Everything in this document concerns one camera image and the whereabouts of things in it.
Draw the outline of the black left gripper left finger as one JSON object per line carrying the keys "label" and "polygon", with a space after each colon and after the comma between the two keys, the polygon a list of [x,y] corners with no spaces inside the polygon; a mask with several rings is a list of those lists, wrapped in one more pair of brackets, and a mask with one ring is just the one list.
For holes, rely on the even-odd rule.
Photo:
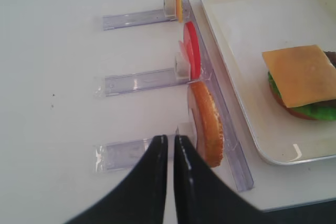
{"label": "black left gripper left finger", "polygon": [[68,223],[163,223],[168,139],[158,135],[126,178]]}

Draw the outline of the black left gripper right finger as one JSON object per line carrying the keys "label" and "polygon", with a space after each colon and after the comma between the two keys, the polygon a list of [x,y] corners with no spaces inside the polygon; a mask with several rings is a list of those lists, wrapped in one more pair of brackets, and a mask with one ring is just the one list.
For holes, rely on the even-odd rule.
{"label": "black left gripper right finger", "polygon": [[174,140],[174,197],[178,223],[265,223],[203,161],[187,136]]}

